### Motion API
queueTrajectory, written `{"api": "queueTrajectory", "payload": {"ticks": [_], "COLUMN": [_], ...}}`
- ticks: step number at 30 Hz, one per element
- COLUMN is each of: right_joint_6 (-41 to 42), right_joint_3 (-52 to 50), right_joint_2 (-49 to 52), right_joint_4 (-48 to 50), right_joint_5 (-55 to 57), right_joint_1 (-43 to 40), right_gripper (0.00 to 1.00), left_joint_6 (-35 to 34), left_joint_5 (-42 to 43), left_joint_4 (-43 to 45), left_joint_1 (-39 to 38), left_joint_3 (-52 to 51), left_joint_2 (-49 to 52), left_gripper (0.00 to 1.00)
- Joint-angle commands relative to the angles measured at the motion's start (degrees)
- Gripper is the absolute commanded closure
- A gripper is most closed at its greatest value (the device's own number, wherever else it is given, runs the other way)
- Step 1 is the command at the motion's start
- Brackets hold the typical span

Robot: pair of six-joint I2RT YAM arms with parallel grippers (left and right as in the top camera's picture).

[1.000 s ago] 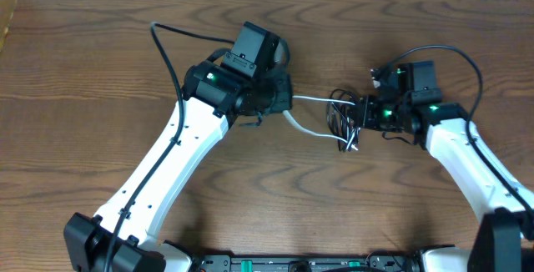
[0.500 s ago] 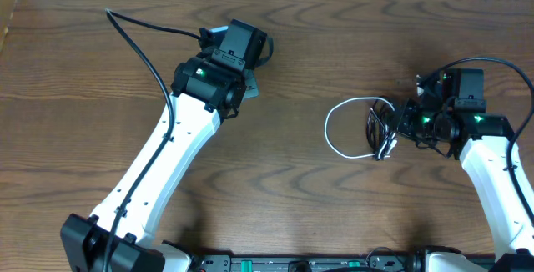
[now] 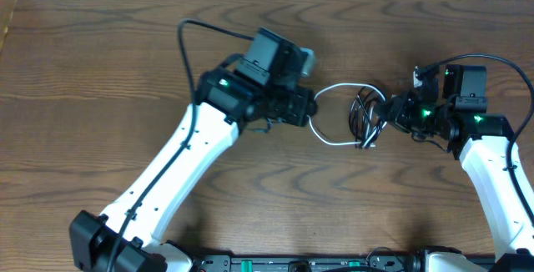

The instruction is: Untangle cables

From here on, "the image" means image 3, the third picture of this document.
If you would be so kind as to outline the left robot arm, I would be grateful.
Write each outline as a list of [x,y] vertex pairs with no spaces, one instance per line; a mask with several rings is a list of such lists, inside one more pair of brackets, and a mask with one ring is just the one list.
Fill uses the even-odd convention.
[[169,141],[133,184],[99,215],[83,210],[69,226],[82,271],[178,271],[191,255],[164,233],[208,167],[258,119],[304,127],[317,105],[299,85],[315,54],[261,28],[246,53],[202,74],[194,99]]

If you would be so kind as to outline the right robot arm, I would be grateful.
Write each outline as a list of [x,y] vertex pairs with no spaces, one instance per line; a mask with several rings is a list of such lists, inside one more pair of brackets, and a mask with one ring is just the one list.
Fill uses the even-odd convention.
[[517,131],[489,114],[486,68],[439,63],[414,72],[414,88],[380,103],[380,120],[414,140],[438,136],[471,180],[495,250],[493,271],[533,269],[533,188]]

